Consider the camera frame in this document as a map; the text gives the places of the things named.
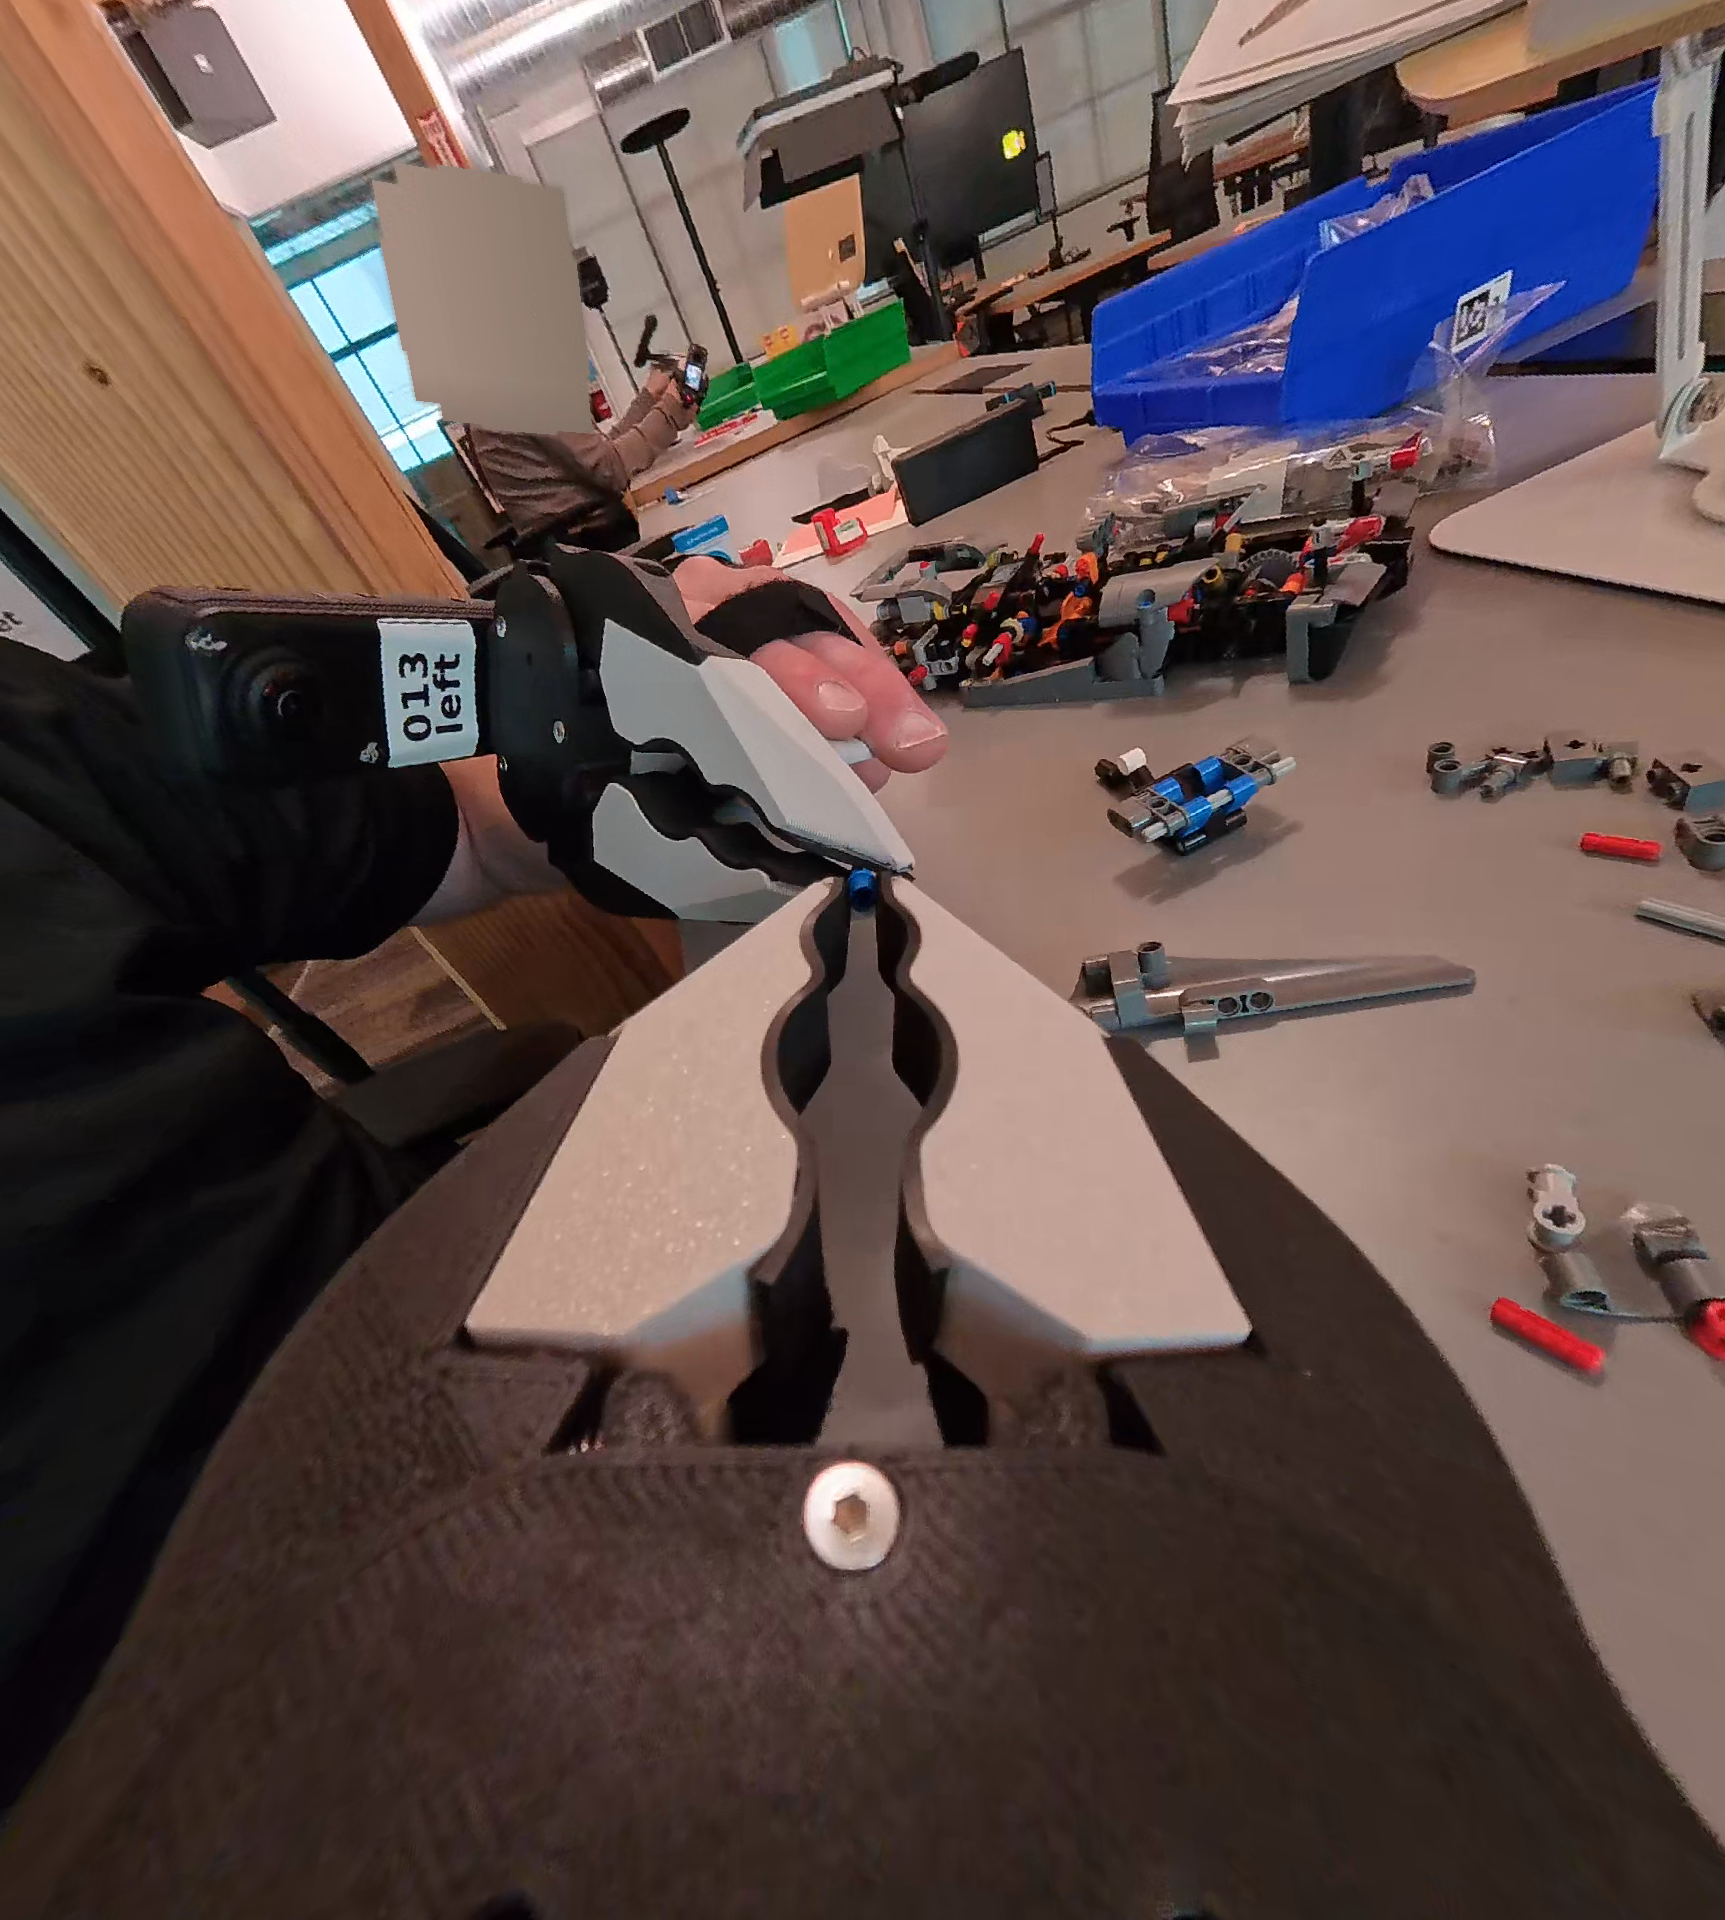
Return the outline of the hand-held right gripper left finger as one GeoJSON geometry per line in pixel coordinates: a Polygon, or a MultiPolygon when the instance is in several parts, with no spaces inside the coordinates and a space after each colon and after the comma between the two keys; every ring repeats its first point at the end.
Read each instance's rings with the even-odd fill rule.
{"type": "Polygon", "coordinates": [[[849,897],[824,882],[609,1038],[462,1329],[672,1381],[706,1423],[754,1387],[826,1387],[820,1173],[803,1116],[830,1067],[849,897]]]}

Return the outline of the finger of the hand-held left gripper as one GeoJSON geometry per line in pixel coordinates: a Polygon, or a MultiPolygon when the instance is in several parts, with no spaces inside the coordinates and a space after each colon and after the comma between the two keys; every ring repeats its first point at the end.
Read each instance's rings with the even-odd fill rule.
{"type": "Polygon", "coordinates": [[[609,726],[639,752],[681,758],[801,851],[908,876],[914,853],[836,747],[750,659],[700,653],[603,625],[598,668],[609,726]]]}
{"type": "Polygon", "coordinates": [[[693,924],[756,924],[841,867],[771,830],[697,777],[622,777],[590,817],[596,867],[693,924]]]}

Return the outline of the grey pointed lego panel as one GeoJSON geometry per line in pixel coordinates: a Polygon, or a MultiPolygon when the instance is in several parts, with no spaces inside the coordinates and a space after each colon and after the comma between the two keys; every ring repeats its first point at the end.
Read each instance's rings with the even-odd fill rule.
{"type": "Polygon", "coordinates": [[[1068,1002],[1104,1032],[1148,1046],[1174,1042],[1184,1048],[1176,1008],[1190,1000],[1218,1006],[1216,1038],[1222,1042],[1239,1030],[1466,996],[1475,987],[1473,968],[1430,954],[1254,958],[1182,954],[1165,947],[1169,985],[1146,990],[1136,968],[1140,945],[1085,958],[1068,1002]]]}

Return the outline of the lego instruction booklet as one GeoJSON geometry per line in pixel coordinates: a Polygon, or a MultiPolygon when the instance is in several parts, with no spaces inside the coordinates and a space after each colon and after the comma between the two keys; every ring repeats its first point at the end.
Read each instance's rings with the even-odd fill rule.
{"type": "Polygon", "coordinates": [[[1218,2],[1167,107],[1186,162],[1513,2],[1218,2]]]}

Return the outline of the partly built lego car chassis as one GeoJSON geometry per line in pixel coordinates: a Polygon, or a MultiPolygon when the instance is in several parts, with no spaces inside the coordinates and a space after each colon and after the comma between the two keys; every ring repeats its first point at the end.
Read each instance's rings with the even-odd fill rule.
{"type": "Polygon", "coordinates": [[[1190,668],[1279,665],[1331,682],[1361,615],[1407,585],[1412,528],[1397,512],[1237,526],[1131,545],[1104,522],[1068,550],[912,547],[860,583],[870,628],[919,693],[965,707],[1155,697],[1190,668]]]}

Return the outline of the blue lego engine block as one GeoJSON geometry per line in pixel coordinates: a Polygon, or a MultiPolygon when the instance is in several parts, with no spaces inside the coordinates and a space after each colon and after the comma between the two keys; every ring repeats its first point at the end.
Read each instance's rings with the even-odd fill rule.
{"type": "Polygon", "coordinates": [[[1112,796],[1110,827],[1155,849],[1186,855],[1245,830],[1251,806],[1296,769],[1275,747],[1237,741],[1220,752],[1157,773],[1142,748],[1094,764],[1112,796]]]}

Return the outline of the group of grey lego connectors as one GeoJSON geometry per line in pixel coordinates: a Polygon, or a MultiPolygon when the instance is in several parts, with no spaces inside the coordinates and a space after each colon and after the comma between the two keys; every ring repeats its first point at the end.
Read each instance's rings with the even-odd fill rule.
{"type": "Polygon", "coordinates": [[[1725,872],[1725,764],[1700,752],[1645,756],[1631,737],[1565,729],[1529,747],[1496,745],[1473,754],[1441,739],[1424,752],[1424,777],[1437,796],[1471,792],[1483,804],[1538,783],[1574,792],[1643,788],[1673,815],[1671,836],[1690,868],[1725,872]]]}

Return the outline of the person's left hand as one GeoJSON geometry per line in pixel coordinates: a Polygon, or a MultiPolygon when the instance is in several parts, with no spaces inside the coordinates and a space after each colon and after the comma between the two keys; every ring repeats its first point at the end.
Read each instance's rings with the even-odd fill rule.
{"type": "Polygon", "coordinates": [[[702,636],[752,659],[874,790],[946,750],[946,728],[845,602],[775,568],[683,558],[674,585],[702,636]]]}

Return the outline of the cardboard box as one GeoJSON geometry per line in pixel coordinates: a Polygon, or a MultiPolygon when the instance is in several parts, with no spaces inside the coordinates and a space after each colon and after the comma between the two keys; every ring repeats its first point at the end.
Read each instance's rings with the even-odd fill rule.
{"type": "Polygon", "coordinates": [[[782,206],[788,289],[797,312],[849,308],[866,282],[860,175],[832,179],[782,206]]]}

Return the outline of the black floor lamp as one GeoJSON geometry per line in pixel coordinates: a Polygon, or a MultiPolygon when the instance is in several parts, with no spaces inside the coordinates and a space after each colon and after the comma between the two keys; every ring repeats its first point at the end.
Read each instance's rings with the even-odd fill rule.
{"type": "Polygon", "coordinates": [[[738,345],[738,337],[737,337],[735,326],[733,326],[729,310],[727,310],[727,303],[725,303],[725,295],[723,295],[721,284],[719,284],[719,280],[717,280],[717,276],[714,272],[714,267],[710,263],[710,257],[708,257],[704,240],[700,236],[700,230],[698,230],[698,227],[695,223],[695,215],[691,211],[691,206],[689,206],[683,183],[681,183],[681,179],[679,179],[679,175],[676,171],[674,158],[670,154],[672,143],[676,141],[676,137],[681,131],[685,131],[689,128],[689,124],[691,124],[691,110],[689,108],[664,108],[664,110],[658,110],[658,112],[651,114],[649,118],[643,118],[632,131],[626,131],[624,137],[620,139],[620,150],[622,150],[624,156],[643,156],[643,154],[655,154],[657,156],[657,160],[660,164],[660,169],[662,169],[662,175],[664,175],[666,185],[668,185],[668,192],[670,192],[670,196],[674,200],[679,223],[681,223],[683,232],[687,236],[689,248],[691,248],[691,251],[695,255],[695,261],[697,261],[697,267],[698,267],[698,272],[700,272],[700,278],[702,278],[708,301],[710,301],[710,305],[714,308],[714,314],[717,318],[717,324],[721,328],[729,362],[733,366],[744,366],[746,356],[744,356],[744,350],[738,345]]]}

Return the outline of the blue plastic bin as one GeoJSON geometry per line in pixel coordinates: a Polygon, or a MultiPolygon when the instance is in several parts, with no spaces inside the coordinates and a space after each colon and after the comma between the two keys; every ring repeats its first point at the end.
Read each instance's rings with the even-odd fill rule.
{"type": "Polygon", "coordinates": [[[1325,230],[1382,190],[1353,179],[1256,227],[1218,230],[1104,299],[1089,322],[1098,423],[1134,442],[1306,417],[1352,329],[1342,246],[1327,246],[1325,230]]]}
{"type": "Polygon", "coordinates": [[[1424,177],[1416,209],[1310,259],[1281,371],[1285,425],[1397,406],[1456,307],[1498,276],[1513,295],[1555,286],[1529,320],[1551,326],[1633,276],[1656,208],[1656,84],[1481,131],[1395,168],[1424,177]]]}

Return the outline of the grey connector with red axle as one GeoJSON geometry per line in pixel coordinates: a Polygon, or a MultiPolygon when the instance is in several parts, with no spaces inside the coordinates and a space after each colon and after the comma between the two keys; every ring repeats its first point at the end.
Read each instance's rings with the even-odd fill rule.
{"type": "Polygon", "coordinates": [[[1725,1364],[1725,1278],[1698,1227],[1658,1204],[1631,1206],[1622,1225],[1669,1316],[1698,1352],[1725,1364]]]}

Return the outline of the black computer monitor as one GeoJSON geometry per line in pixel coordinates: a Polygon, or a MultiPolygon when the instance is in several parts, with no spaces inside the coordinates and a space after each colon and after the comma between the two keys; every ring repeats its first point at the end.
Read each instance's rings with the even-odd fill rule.
{"type": "Polygon", "coordinates": [[[978,61],[902,108],[904,150],[940,265],[1041,211],[1039,141],[1024,51],[978,61]]]}

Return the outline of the wooden post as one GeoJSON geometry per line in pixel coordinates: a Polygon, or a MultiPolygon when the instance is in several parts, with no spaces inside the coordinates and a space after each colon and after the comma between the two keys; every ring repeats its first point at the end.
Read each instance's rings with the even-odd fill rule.
{"type": "Polygon", "coordinates": [[[0,505],[112,628],[146,588],[464,590],[102,4],[0,4],[0,505]]]}

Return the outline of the black wall box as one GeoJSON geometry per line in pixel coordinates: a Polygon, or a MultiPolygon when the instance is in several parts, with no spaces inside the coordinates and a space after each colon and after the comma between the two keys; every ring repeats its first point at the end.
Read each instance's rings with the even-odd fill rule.
{"type": "Polygon", "coordinates": [[[213,6],[110,4],[108,23],[129,65],[188,143],[217,150],[276,124],[274,107],[213,6]]]}

